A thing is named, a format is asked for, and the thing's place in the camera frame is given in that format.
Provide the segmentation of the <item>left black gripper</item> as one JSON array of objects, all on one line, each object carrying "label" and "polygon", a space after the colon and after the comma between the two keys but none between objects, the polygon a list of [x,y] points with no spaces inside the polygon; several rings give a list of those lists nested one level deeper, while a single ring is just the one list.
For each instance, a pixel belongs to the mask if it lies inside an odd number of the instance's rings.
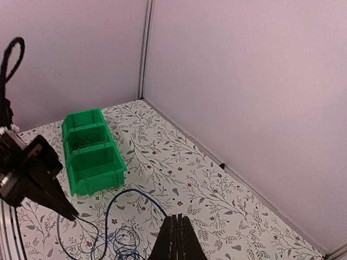
[{"label": "left black gripper", "polygon": [[61,170],[58,154],[43,136],[25,144],[13,131],[1,130],[1,199],[8,205],[20,207],[28,198],[74,221],[79,213],[56,179]]}]

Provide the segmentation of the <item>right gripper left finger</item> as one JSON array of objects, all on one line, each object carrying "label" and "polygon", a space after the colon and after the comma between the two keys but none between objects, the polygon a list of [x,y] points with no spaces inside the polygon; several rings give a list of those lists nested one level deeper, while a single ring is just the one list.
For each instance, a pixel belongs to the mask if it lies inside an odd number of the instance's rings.
[{"label": "right gripper left finger", "polygon": [[148,260],[177,259],[177,217],[165,217]]}]

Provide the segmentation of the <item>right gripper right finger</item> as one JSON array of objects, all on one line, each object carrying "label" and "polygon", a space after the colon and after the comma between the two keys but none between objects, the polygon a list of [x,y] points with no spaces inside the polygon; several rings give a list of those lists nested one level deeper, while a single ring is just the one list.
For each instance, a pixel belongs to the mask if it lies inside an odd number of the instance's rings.
[{"label": "right gripper right finger", "polygon": [[176,244],[178,260],[207,260],[190,219],[182,214],[177,218]]}]

